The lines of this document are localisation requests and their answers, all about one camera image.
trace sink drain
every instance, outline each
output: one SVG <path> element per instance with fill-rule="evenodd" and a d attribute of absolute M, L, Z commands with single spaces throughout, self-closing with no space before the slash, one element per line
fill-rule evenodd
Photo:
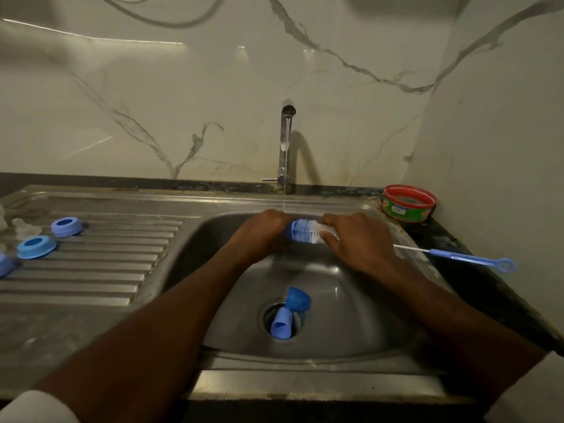
<path fill-rule="evenodd" d="M 266 330 L 266 332 L 269 335 L 270 335 L 270 327 L 272 326 L 272 323 L 274 322 L 274 318 L 275 318 L 276 314 L 278 313 L 279 309 L 282 308 L 282 307 L 284 307 L 284 303 L 277 303 L 275 305 L 271 305 L 264 312 L 264 315 L 262 317 L 262 323 L 264 325 L 264 329 Z M 303 328 L 303 323 L 306 319 L 306 315 L 303 312 L 292 312 L 292 315 L 293 315 L 292 335 L 290 336 L 290 338 L 293 338 L 300 333 L 300 331 Z"/>

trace stainless steel sink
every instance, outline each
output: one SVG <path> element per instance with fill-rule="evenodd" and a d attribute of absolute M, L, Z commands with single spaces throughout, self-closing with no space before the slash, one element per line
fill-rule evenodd
<path fill-rule="evenodd" d="M 8 399 L 204 264 L 249 216 L 283 208 L 277 194 L 39 186 L 1 202 L 8 218 L 35 225 L 68 215 L 87 224 L 0 280 L 0 397 Z M 291 196 L 285 210 L 303 218 L 363 211 L 386 220 L 396 243 L 414 246 L 379 208 L 377 199 Z M 14 252 L 14 231 L 0 243 Z M 446 288 L 422 253 L 397 252 Z M 277 340 L 268 327 L 290 286 L 312 305 L 296 313 L 292 338 Z M 187 396 L 456 402 L 441 384 L 451 371 L 439 356 L 394 295 L 326 246 L 292 243 L 236 283 Z"/>
<path fill-rule="evenodd" d="M 204 264 L 249 216 L 221 215 L 202 224 L 180 253 L 165 288 Z M 292 338 L 277 340 L 268 332 L 272 309 L 285 302 L 290 286 L 306 291 L 313 304 L 294 317 L 299 323 Z M 328 247 L 295 242 L 243 274 L 217 312 L 204 345 L 243 355 L 335 359 L 390 351 L 407 344 L 418 330 L 396 297 L 347 268 Z"/>

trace faucet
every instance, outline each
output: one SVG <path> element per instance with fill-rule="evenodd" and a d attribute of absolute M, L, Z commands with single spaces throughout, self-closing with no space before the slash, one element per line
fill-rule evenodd
<path fill-rule="evenodd" d="M 286 192 L 293 179 L 288 175 L 288 154 L 290 152 L 290 135 L 292 133 L 292 118 L 296 115 L 296 108 L 291 99 L 282 101 L 280 118 L 280 152 L 278 154 L 278 176 L 263 178 L 263 182 L 276 183 L 279 189 Z"/>

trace blue brush handle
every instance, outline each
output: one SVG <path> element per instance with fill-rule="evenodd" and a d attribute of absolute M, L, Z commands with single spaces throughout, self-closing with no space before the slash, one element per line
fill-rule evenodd
<path fill-rule="evenodd" d="M 479 256 L 467 256 L 466 254 L 457 254 L 456 252 L 441 251 L 440 249 L 429 249 L 429 254 L 467 263 L 481 264 L 482 266 L 490 266 L 503 273 L 511 273 L 517 270 L 517 265 L 509 258 L 480 258 Z"/>

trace white sleeve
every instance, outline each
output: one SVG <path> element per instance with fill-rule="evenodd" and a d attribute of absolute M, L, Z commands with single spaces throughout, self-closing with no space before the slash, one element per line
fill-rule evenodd
<path fill-rule="evenodd" d="M 0 411 L 0 423 L 80 423 L 69 407 L 54 396 L 29 390 Z"/>
<path fill-rule="evenodd" d="M 488 423 L 553 423 L 564 415 L 564 358 L 547 355 L 490 408 Z"/>

